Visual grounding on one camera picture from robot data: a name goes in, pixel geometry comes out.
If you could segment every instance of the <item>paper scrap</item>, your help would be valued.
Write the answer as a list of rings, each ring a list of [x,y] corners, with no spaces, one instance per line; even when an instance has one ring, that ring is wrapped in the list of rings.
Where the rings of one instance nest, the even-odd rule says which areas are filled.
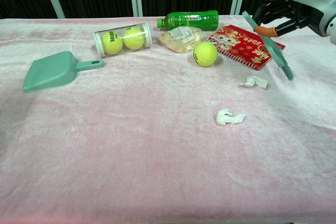
[[[188,26],[176,27],[170,30],[169,33],[174,39],[180,39],[185,44],[195,38],[193,35],[193,31]]]
[[[216,122],[221,126],[224,126],[226,123],[241,123],[244,119],[244,116],[244,114],[233,116],[229,109],[224,109],[217,113]]]
[[[268,82],[267,80],[260,78],[258,76],[250,76],[247,78],[246,83],[241,83],[240,85],[248,88],[254,85],[258,85],[259,87],[266,89],[267,82]]]

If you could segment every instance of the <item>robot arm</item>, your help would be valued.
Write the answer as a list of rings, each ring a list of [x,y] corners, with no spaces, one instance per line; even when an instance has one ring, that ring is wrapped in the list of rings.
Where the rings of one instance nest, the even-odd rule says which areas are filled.
[[[253,15],[258,25],[282,17],[290,20],[277,27],[257,26],[255,31],[278,37],[308,26],[322,37],[330,36],[331,43],[336,45],[336,0],[265,0]]]

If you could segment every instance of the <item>green brush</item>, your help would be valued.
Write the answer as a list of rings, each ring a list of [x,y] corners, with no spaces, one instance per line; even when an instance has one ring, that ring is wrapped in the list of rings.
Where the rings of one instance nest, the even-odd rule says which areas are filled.
[[[243,12],[243,17],[246,19],[246,21],[251,25],[253,29],[255,29],[255,27],[258,26],[257,23],[247,13],[247,11]],[[290,67],[288,66],[288,63],[286,62],[284,55],[282,54],[277,44],[275,44],[275,42],[269,37],[264,37],[262,35],[259,35],[259,36],[264,41],[265,46],[268,52],[271,54],[273,60],[276,62],[279,68],[283,70],[288,80],[290,81],[293,80],[294,74],[292,70],[290,69]]]

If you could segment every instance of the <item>yellow tennis ball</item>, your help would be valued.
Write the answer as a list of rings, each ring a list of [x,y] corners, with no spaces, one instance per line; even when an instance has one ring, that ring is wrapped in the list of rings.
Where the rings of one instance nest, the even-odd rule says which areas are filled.
[[[113,31],[104,33],[101,36],[101,43],[103,44],[105,54],[108,55],[116,55],[122,48],[122,39]]]
[[[216,47],[208,41],[198,43],[194,49],[194,60],[201,67],[208,67],[217,59]]]
[[[145,43],[145,37],[143,31],[137,27],[130,27],[124,33],[124,43],[132,50],[140,49]]]

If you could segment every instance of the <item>dustpan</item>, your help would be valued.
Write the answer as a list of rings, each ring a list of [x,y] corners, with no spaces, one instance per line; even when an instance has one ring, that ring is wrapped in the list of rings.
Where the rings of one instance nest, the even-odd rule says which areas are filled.
[[[65,86],[75,80],[77,72],[104,67],[103,60],[78,62],[71,52],[59,52],[34,60],[23,83],[23,91],[34,92]]]

